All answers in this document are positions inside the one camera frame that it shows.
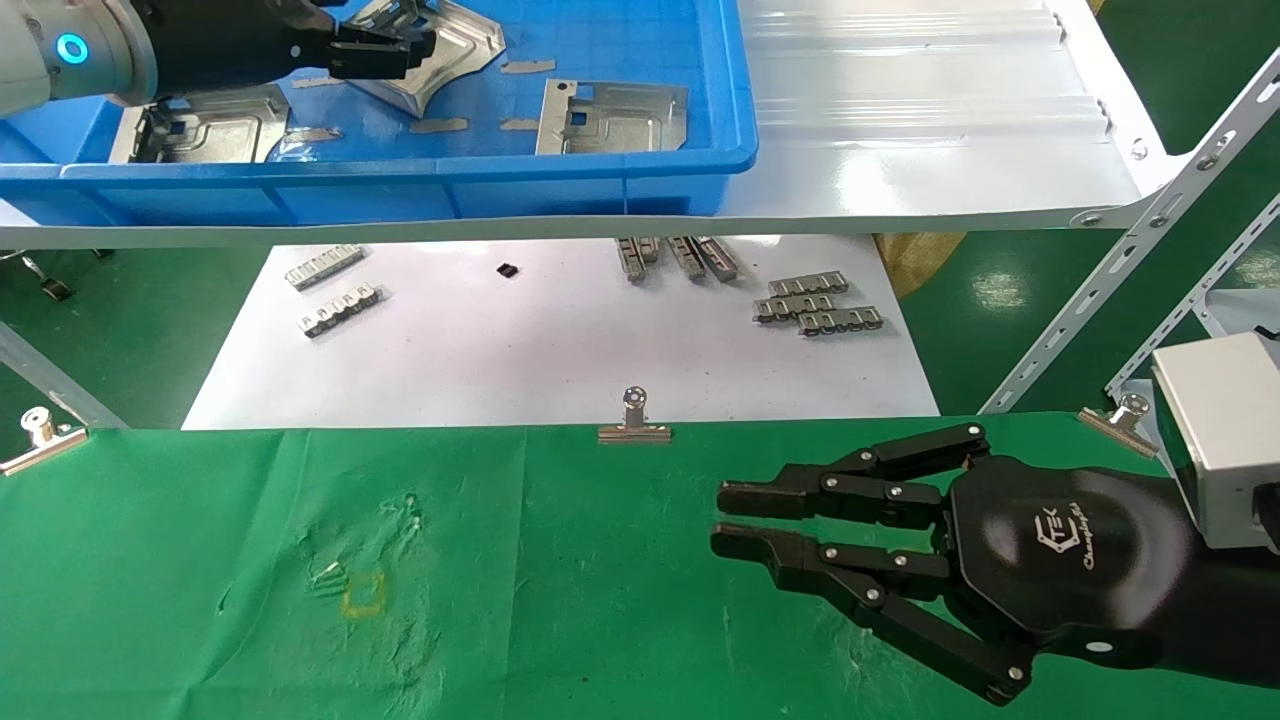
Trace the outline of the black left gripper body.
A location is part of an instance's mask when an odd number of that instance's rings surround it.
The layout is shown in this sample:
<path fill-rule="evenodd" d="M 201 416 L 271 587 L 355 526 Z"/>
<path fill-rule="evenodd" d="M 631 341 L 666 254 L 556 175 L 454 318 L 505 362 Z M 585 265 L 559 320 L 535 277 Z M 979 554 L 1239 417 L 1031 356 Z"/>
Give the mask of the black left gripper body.
<path fill-rule="evenodd" d="M 155 96 L 270 83 L 324 67 L 337 20 L 311 1 L 145 1 Z"/>

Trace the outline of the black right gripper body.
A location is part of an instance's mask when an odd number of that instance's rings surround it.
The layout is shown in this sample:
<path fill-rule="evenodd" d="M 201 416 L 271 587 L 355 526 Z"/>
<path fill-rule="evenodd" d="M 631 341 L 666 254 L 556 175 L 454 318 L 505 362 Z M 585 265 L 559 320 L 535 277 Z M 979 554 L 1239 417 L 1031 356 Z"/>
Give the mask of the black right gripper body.
<path fill-rule="evenodd" d="M 1170 479 L 1004 455 L 952 480 L 946 537 L 948 607 L 978 635 L 1116 669 L 1169 657 L 1178 587 L 1201 551 Z"/>

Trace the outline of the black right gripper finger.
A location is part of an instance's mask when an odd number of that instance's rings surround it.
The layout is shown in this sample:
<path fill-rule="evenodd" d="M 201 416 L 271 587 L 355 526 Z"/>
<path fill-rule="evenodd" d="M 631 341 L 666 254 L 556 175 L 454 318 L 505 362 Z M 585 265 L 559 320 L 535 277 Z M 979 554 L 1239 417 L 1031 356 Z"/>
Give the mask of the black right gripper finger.
<path fill-rule="evenodd" d="M 975 423 L 890 439 L 826 465 L 788 462 L 769 482 L 727 480 L 719 511 L 804 520 L 833 518 L 922 530 L 940 523 L 945 495 L 927 477 L 964 469 L 989 452 Z"/>
<path fill-rule="evenodd" d="M 823 598 L 855 625 L 996 706 L 1030 684 L 1034 650 L 1020 641 L 984 641 L 923 609 L 956 600 L 959 582 L 937 553 L 822 543 L 795 532 L 718 523 L 710 548 L 722 559 L 758 562 L 786 592 Z"/>

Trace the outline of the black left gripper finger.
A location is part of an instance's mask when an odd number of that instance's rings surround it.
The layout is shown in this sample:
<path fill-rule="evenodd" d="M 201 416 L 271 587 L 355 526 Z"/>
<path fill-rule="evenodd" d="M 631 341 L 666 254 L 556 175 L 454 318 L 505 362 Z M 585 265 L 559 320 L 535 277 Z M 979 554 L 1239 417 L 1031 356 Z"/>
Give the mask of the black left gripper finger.
<path fill-rule="evenodd" d="M 338 28 L 330 41 L 330 54 L 355 56 L 380 53 L 403 59 L 431 56 L 436 46 L 436 32 L 430 28 L 390 31 L 376 28 Z"/>
<path fill-rule="evenodd" d="M 403 79 L 410 55 L 401 50 L 335 50 L 330 76 L 338 79 Z"/>

